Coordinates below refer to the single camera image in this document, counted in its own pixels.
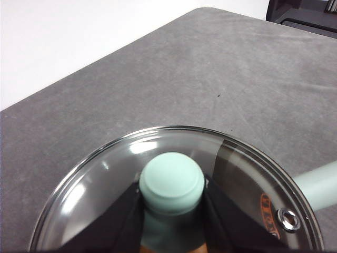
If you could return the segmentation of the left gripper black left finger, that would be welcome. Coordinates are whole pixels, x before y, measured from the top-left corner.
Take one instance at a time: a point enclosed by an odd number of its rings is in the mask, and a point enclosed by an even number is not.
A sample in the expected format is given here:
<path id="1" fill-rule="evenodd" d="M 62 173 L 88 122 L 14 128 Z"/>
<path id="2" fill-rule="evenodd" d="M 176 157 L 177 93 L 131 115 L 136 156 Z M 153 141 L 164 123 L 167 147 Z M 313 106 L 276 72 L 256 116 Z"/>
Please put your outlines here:
<path id="1" fill-rule="evenodd" d="M 144 203 L 132 183 L 108 209 L 62 246 L 62 252 L 139 252 Z"/>

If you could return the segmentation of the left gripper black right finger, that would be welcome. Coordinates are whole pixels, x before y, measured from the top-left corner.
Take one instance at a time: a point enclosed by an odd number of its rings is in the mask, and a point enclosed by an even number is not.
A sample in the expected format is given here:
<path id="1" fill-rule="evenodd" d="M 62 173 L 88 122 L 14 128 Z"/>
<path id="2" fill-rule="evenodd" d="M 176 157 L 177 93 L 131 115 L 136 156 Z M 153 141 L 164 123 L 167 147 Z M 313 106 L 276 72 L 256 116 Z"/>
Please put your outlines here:
<path id="1" fill-rule="evenodd" d="M 287 245 L 249 217 L 214 182 L 206 180 L 202 220 L 208 252 L 289 252 Z"/>

